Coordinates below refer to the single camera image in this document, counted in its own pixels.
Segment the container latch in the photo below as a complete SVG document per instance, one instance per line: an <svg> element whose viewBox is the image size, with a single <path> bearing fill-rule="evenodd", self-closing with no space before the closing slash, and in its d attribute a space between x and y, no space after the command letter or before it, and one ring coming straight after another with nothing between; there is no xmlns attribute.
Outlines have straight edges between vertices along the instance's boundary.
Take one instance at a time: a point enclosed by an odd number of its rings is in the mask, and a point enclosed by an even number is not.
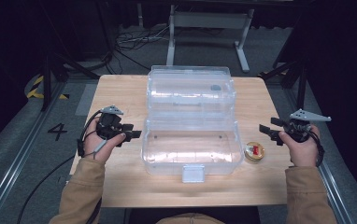
<svg viewBox="0 0 357 224"><path fill-rule="evenodd" d="M203 183L205 182L205 165L188 164L182 167L183 183Z"/></svg>

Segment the number 4 marking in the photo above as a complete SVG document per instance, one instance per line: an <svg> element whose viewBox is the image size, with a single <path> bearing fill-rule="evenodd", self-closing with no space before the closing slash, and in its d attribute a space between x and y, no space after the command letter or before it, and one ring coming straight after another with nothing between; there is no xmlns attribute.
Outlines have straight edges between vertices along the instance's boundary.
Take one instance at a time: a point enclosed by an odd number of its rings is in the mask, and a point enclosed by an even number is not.
<svg viewBox="0 0 357 224"><path fill-rule="evenodd" d="M53 128L48 130L48 133L57 133L55 141L59 141L59 137L61 133L67 133L67 131L63 130L64 124L60 123Z"/></svg>

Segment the small round object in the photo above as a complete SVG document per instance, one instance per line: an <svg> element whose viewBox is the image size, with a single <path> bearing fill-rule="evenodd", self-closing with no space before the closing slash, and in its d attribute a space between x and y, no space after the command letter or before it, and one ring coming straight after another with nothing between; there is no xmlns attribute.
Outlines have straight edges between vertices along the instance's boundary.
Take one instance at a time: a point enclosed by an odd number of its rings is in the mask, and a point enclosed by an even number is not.
<svg viewBox="0 0 357 224"><path fill-rule="evenodd" d="M265 155L265 149L257 142L249 142L246 144L245 156L250 161L260 161Z"/></svg>

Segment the yellow tape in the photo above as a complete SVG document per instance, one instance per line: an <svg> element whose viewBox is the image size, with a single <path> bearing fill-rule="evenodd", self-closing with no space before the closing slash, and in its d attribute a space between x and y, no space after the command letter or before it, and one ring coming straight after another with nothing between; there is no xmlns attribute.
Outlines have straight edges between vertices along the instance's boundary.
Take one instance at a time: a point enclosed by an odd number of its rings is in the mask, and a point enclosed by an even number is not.
<svg viewBox="0 0 357 224"><path fill-rule="evenodd" d="M38 98L38 99L44 99L44 94L36 92L36 89L38 89L39 84L43 80L44 80L44 77L42 75L39 75L39 77L34 82L33 87L31 88L29 93L27 93L27 98L35 97L35 98ZM69 98L70 98L70 94L61 94L59 96L59 99L61 99L61 100L68 100Z"/></svg>

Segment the hand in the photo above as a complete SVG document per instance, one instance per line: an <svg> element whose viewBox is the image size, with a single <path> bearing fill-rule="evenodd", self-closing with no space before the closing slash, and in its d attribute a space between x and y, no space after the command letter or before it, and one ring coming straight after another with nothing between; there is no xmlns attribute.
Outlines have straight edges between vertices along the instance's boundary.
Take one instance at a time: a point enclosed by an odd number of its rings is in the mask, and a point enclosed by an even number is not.
<svg viewBox="0 0 357 224"><path fill-rule="evenodd" d="M311 131L320 136L319 129L316 126L311 125ZM279 132L278 135L289 148L290 157L295 166L316 166L316 158L319 152L311 137L303 143L297 143L285 132Z"/></svg>
<svg viewBox="0 0 357 224"><path fill-rule="evenodd" d="M89 124L88 130L86 131L87 136L85 138L85 157L93 158L93 151L100 143L103 142L103 139L97 135L96 126L99 121L99 118L95 118ZM111 155L112 149L123 140L125 140L125 133L118 134L117 136L107 140L106 144L94 155L94 159L97 161L106 162Z"/></svg>

